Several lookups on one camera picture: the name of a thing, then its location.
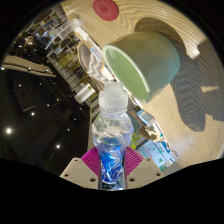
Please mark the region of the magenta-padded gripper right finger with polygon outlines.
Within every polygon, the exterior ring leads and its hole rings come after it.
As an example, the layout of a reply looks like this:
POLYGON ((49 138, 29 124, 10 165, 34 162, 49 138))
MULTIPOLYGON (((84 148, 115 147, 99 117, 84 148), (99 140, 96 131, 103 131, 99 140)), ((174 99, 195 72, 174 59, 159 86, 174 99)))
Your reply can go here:
POLYGON ((164 177, 151 158, 144 158, 130 147, 126 149, 123 165, 127 189, 140 188, 164 177))

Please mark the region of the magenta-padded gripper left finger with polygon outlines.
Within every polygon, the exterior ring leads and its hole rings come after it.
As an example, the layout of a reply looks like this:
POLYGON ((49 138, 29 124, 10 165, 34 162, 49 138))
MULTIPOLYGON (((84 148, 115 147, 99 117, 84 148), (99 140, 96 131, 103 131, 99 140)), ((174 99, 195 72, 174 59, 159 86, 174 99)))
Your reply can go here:
POLYGON ((99 154, 93 147, 81 158, 74 157, 60 177, 84 188, 97 189, 100 171, 99 154))

